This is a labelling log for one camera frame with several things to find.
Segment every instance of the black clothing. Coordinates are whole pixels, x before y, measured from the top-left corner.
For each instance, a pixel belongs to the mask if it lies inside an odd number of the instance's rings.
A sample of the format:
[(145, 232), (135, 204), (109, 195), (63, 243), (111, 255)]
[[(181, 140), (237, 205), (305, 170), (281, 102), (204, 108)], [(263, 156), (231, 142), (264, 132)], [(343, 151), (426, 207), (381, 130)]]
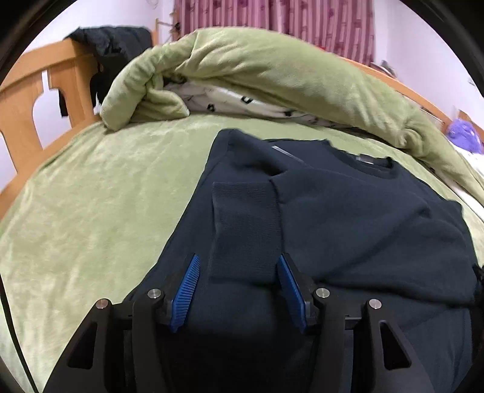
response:
[(177, 392), (307, 390), (314, 338), (290, 319), (276, 277), (282, 252), (332, 294), (391, 307), (437, 393), (469, 370), (476, 256), (461, 207), (390, 158), (223, 130), (158, 262), (127, 299), (162, 288), (191, 252), (200, 279), (186, 326), (159, 344)]
[[(151, 33), (143, 27), (77, 29), (68, 38), (87, 45), (98, 61), (98, 73), (90, 83), (92, 107), (96, 106), (96, 95), (102, 103), (120, 71), (132, 59), (153, 46)], [(67, 106), (60, 92), (59, 106), (60, 114), (67, 116)]]

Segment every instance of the white wall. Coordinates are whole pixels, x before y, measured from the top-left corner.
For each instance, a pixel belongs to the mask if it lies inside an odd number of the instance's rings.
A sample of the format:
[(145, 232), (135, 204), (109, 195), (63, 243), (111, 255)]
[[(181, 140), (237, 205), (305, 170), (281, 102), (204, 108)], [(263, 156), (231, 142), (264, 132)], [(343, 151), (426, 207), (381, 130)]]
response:
[[(62, 40), (78, 27), (129, 25), (153, 30), (156, 18), (171, 22), (169, 13), (172, 10), (173, 0), (77, 0), (47, 26), (26, 51)], [(168, 30), (163, 29), (161, 39), (168, 37)], [(33, 117), (41, 143), (46, 146), (69, 130), (71, 125), (67, 117), (61, 117), (58, 91), (49, 91), (46, 73), (43, 82), (44, 93), (34, 105)], [(0, 190), (14, 175), (15, 169), (0, 137)]]
[(377, 21), (376, 40), (380, 45), (386, 42), (386, 60), (398, 79), (451, 119), (455, 119), (461, 109), (478, 125), (484, 126), (484, 98), (450, 47), (400, 0), (375, 0), (375, 19), (378, 11), (384, 10), (384, 7), (377, 8), (381, 1), (387, 3), (388, 14), (383, 24), (388, 26), (388, 36), (378, 36), (380, 22)]
[(388, 54), (388, 0), (373, 0), (373, 23), (375, 27), (375, 63), (387, 60)]

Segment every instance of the striped curtain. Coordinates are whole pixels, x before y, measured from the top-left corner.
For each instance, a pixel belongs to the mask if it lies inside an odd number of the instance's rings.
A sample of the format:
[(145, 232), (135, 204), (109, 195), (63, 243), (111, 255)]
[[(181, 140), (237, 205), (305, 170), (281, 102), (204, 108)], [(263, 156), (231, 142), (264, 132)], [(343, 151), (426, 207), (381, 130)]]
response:
[(182, 36), (202, 27), (251, 26), (373, 61), (373, 0), (175, 0), (175, 11)]

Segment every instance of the green fleece comforter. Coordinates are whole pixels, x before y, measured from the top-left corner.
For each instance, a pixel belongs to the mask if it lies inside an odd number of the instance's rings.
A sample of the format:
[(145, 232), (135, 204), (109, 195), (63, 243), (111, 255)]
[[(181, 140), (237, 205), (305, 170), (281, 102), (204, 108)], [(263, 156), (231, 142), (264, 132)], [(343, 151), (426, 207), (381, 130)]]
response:
[[(247, 91), (268, 103), (357, 125), (401, 150), (323, 127), (188, 116), (180, 98), (162, 90), (167, 76)], [(463, 204), (412, 153), (483, 200), (480, 178), (405, 102), (333, 55), (259, 30), (198, 31), (130, 63), (103, 103), (104, 123), (45, 163), (0, 223), (0, 271), (38, 386), (44, 387), (94, 302), (120, 302), (156, 262), (222, 128), (260, 138), (329, 139), (351, 153), (391, 156), (440, 195)], [(127, 125), (130, 120), (141, 123)], [(484, 224), (465, 204), (463, 216), (482, 264)], [(1, 317), (0, 354), (31, 391)]]

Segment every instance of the wooden bed frame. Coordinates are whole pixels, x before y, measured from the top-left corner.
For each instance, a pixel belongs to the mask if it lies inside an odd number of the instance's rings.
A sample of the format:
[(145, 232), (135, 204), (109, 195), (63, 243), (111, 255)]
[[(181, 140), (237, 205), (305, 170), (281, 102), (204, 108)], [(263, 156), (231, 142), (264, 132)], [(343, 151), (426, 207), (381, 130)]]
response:
[[(156, 19), (152, 33), (153, 43), (159, 42), (160, 25), (168, 25)], [(172, 39), (178, 38), (175, 29)], [(345, 59), (366, 73), (377, 77), (437, 118), (440, 130), (445, 133), (452, 122), (431, 102), (392, 77), (352, 60)], [(47, 71), (51, 89), (59, 89), (66, 101), (72, 129), (61, 135), (49, 146), (42, 148), (33, 121), (33, 106), (43, 93), (42, 72)], [(6, 214), (27, 179), (49, 157), (61, 150), (87, 126), (99, 121), (94, 115), (89, 83), (97, 72), (94, 56), (81, 44), (70, 39), (56, 42), (23, 54), (0, 85), (0, 132), (17, 175), (0, 193), (0, 219)], [(461, 112), (465, 120), (469, 117)], [(481, 140), (484, 131), (477, 127)]]

